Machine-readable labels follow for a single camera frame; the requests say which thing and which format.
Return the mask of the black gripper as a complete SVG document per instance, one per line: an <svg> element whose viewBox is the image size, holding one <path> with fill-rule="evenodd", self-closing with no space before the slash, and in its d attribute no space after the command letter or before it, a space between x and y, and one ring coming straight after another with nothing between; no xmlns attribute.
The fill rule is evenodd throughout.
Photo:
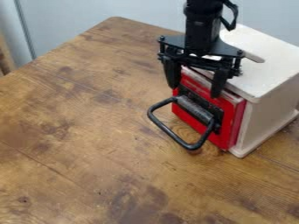
<svg viewBox="0 0 299 224"><path fill-rule="evenodd" d="M208 51L189 49L186 36L162 35L158 39L161 50L158 59L164 63L168 84L177 89L182 80L182 66L217 71L213 78L210 97L218 98L229 77L241 76L241 62L246 58L244 50L228 44L221 38Z"/></svg>

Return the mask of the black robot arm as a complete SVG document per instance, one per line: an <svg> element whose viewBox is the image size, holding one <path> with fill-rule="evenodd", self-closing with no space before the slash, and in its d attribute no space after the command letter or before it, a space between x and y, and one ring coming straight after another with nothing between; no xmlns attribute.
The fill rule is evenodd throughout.
<svg viewBox="0 0 299 224"><path fill-rule="evenodd" d="M240 7L230 0L188 0L184 8L186 33L160 37L158 59L164 63L168 83L177 89L182 68L196 67L214 72L210 97L218 98L228 80L241 75L245 52L221 39L221 26L237 28Z"/></svg>

